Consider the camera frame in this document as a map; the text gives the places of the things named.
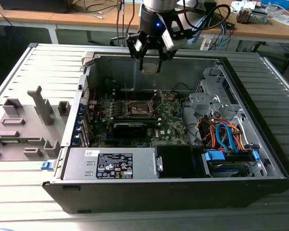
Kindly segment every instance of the desk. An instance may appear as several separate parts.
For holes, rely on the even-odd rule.
[[[231,0],[219,0],[219,4],[231,4]],[[139,24],[140,5],[135,5],[135,17],[131,23],[131,32],[137,31]],[[5,11],[0,6],[2,14],[12,23],[13,26],[41,27],[49,31],[53,44],[58,44],[56,29],[73,29],[87,31],[116,31],[116,8],[103,11],[103,19],[95,18],[87,13],[47,13],[47,12],[28,12],[28,11]],[[131,18],[132,5],[125,6],[125,27]],[[236,22],[236,14],[232,13],[228,22],[236,24],[236,29],[231,37],[232,40],[251,40],[266,42],[289,43],[289,26],[269,19],[265,25],[249,24],[243,25]],[[0,15],[0,25],[9,26],[10,24]],[[122,26],[122,16],[120,16],[119,27]],[[204,40],[211,40],[220,34],[219,28],[204,31],[201,36]]]

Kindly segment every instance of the computer case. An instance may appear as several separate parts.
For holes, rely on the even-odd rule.
[[[67,13],[73,0],[0,0],[4,10],[49,11]]]

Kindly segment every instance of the side panel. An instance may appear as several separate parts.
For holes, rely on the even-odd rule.
[[[67,213],[246,207],[288,187],[289,180],[43,185]]]

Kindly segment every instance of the metal bracket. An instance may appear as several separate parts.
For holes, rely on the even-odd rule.
[[[100,55],[96,55],[93,51],[86,51],[81,57],[81,63],[83,67],[94,64],[95,59],[100,58]]]

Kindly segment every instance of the sticker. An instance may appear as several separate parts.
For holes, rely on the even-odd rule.
[[[97,179],[132,179],[132,153],[98,154]]]
[[[86,150],[85,156],[98,156],[100,150]]]

